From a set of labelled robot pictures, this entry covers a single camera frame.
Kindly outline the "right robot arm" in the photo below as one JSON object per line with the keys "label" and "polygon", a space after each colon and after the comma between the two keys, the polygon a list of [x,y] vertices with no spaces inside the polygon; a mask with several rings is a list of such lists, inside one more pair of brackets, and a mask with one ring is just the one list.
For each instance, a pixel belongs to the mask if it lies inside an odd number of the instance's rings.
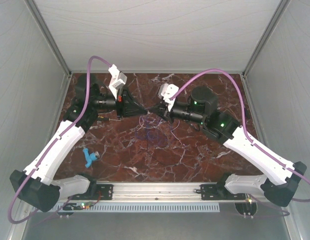
{"label": "right robot arm", "polygon": [[280,157],[245,133],[232,115],[217,109],[218,97],[208,87],[195,87],[187,102],[169,100],[178,89],[174,84],[163,84],[158,93],[160,102],[149,111],[170,123],[180,120],[197,124],[208,139],[236,152],[262,172],[261,175],[226,173],[211,195],[219,199],[237,194],[263,195],[271,203],[287,207],[306,172],[306,165]]}

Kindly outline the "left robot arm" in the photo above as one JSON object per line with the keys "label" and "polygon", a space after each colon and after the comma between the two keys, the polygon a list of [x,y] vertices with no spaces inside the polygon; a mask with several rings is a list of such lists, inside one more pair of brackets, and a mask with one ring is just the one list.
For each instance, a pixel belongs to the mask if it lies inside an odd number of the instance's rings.
{"label": "left robot arm", "polygon": [[51,210],[58,200],[70,196],[94,198],[98,193],[94,177],[79,173],[54,180],[54,176],[73,146],[98,120],[99,114],[116,111],[118,118],[146,115],[125,86],[127,77],[120,72],[105,86],[90,75],[82,74],[74,87],[75,97],[60,125],[42,152],[23,171],[14,170],[9,179],[17,197],[42,212]]}

